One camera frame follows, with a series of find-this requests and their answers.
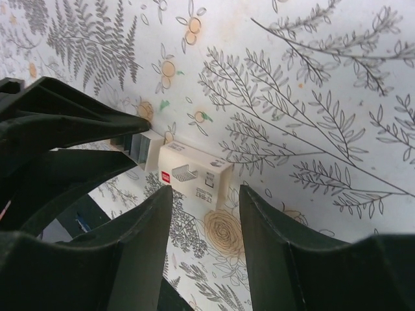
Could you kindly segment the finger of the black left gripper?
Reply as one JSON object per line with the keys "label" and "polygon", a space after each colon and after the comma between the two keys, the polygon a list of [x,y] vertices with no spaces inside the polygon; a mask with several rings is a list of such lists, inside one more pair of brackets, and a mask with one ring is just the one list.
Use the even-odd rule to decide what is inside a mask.
{"label": "finger of the black left gripper", "polygon": [[150,128],[148,120],[110,108],[55,78],[23,84],[1,80],[2,152],[44,152]]}
{"label": "finger of the black left gripper", "polygon": [[1,231],[38,236],[73,203],[135,165],[116,151],[46,152],[1,178]]}

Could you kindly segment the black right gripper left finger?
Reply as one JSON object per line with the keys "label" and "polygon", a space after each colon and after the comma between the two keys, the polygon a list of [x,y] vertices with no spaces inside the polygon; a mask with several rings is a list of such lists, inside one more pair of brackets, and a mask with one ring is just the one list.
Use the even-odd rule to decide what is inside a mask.
{"label": "black right gripper left finger", "polygon": [[164,186],[70,242],[1,233],[1,309],[155,310],[171,215]]}

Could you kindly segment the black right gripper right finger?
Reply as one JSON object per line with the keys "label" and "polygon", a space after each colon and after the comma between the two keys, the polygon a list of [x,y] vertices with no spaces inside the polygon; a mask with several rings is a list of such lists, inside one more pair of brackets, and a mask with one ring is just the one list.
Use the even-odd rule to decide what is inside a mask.
{"label": "black right gripper right finger", "polygon": [[414,235],[349,244],[299,223],[246,185],[239,211],[254,310],[414,309]]}

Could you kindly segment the small staple box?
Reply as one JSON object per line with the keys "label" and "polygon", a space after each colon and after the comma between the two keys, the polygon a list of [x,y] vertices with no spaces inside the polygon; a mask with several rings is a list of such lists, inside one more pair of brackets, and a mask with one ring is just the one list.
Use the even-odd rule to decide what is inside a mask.
{"label": "small staple box", "polygon": [[172,141],[160,149],[160,181],[212,211],[226,201],[233,164]]}

